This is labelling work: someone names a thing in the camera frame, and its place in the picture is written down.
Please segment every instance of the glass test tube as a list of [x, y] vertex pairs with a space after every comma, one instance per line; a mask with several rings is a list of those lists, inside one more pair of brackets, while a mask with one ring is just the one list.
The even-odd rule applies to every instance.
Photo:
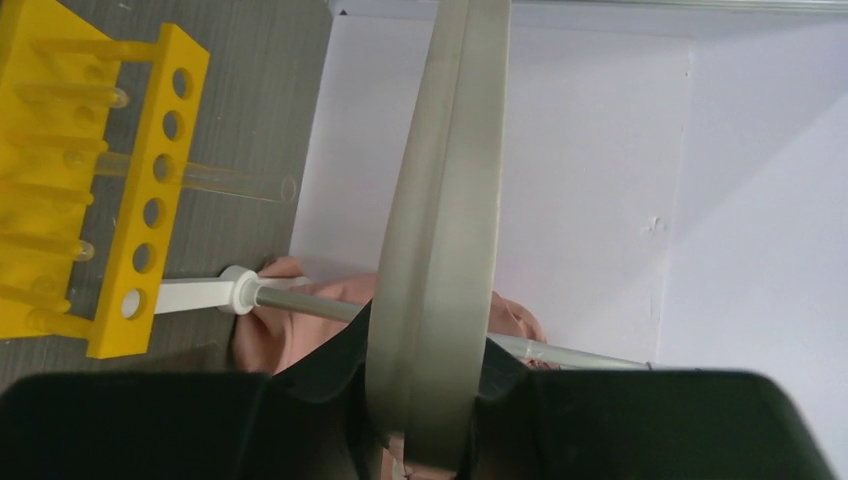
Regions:
[[0, 180], [0, 194], [41, 198], [77, 205], [91, 205], [94, 202], [94, 196], [90, 192], [4, 180]]
[[15, 87], [20, 98], [30, 102], [68, 102], [95, 107], [123, 108], [130, 101], [117, 87], [75, 83], [21, 83]]
[[0, 232], [0, 245], [59, 255], [76, 262], [86, 262], [94, 256], [94, 245], [85, 240], [57, 238], [47, 235]]
[[[129, 171], [130, 156], [121, 153], [105, 152], [97, 157], [94, 168], [96, 175], [125, 177]], [[164, 182], [170, 182], [168, 175], [154, 173]], [[291, 202], [297, 193], [297, 184], [291, 177], [242, 173], [223, 168], [207, 167], [196, 163], [187, 163], [182, 175], [181, 186], [194, 190], [224, 193], [239, 197], [268, 202]]]
[[62, 297], [44, 295], [8, 285], [0, 285], [0, 298], [58, 313], [67, 312], [71, 308], [71, 303]]

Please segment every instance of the rack hole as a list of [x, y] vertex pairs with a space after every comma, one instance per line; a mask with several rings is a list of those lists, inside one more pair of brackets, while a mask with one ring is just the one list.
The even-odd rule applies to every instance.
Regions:
[[158, 228], [162, 224], [164, 202], [159, 198], [151, 198], [144, 204], [144, 223], [150, 228]]
[[183, 119], [175, 110], [166, 113], [162, 119], [162, 130], [170, 140], [179, 140], [183, 136], [183, 128]]
[[142, 243], [133, 253], [133, 268], [138, 273], [147, 273], [153, 268], [153, 245]]
[[171, 157], [165, 153], [156, 157], [153, 160], [153, 176], [156, 177], [156, 180], [159, 183], [165, 183], [173, 175], [174, 172], [174, 162]]
[[184, 68], [178, 68], [174, 71], [174, 93], [180, 98], [188, 98], [191, 96], [192, 84], [191, 75]]
[[137, 288], [130, 290], [121, 302], [121, 315], [127, 320], [135, 320], [144, 309], [145, 300], [144, 292]]

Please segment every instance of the skin-colored object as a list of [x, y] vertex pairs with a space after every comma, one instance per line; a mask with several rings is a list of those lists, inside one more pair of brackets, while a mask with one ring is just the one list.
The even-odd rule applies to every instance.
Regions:
[[[282, 257], [259, 272], [262, 277], [303, 277], [295, 257]], [[377, 277], [356, 275], [337, 281], [292, 287], [291, 290], [357, 305], [374, 296]], [[236, 321], [233, 357], [239, 369], [279, 373], [342, 331], [346, 323], [268, 307], [256, 307]], [[542, 327], [526, 308], [492, 293], [489, 331], [546, 342]], [[391, 479], [392, 458], [383, 455], [383, 479]]]

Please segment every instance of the white panel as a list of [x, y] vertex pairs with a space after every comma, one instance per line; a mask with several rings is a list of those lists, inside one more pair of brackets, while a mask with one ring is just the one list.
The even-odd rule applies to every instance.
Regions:
[[763, 372], [848, 477], [848, 24], [708, 40], [660, 362]]
[[[313, 276], [376, 269], [431, 29], [335, 20], [291, 247]], [[513, 29], [496, 288], [555, 344], [654, 357], [688, 47]]]

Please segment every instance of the white plastic holder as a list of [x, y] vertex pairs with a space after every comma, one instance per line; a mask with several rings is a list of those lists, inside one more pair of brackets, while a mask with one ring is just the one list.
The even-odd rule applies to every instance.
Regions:
[[[306, 277], [259, 278], [253, 270], [233, 265], [218, 277], [162, 280], [154, 314], [217, 308], [222, 312], [244, 315], [259, 305], [256, 295], [260, 287], [288, 290], [308, 283]], [[138, 304], [138, 296], [128, 295], [121, 311], [125, 316], [132, 315]]]

